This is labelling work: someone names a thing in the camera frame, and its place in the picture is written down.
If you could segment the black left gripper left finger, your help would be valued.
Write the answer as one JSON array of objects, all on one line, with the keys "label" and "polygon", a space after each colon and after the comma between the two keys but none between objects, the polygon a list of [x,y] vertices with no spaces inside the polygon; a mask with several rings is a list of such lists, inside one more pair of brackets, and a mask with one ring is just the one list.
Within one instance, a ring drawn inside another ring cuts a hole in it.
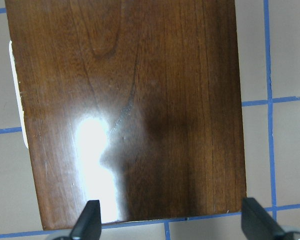
[{"label": "black left gripper left finger", "polygon": [[102,233],[101,208],[99,200],[89,200],[69,237],[71,240],[99,240]]}]

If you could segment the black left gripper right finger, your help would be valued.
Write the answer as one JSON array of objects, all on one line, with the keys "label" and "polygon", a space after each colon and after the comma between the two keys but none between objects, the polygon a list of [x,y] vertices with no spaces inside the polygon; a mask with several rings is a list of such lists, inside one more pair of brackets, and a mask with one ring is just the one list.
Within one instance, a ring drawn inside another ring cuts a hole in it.
[{"label": "black left gripper right finger", "polygon": [[241,229],[248,240],[289,239],[289,235],[253,197],[242,199]]}]

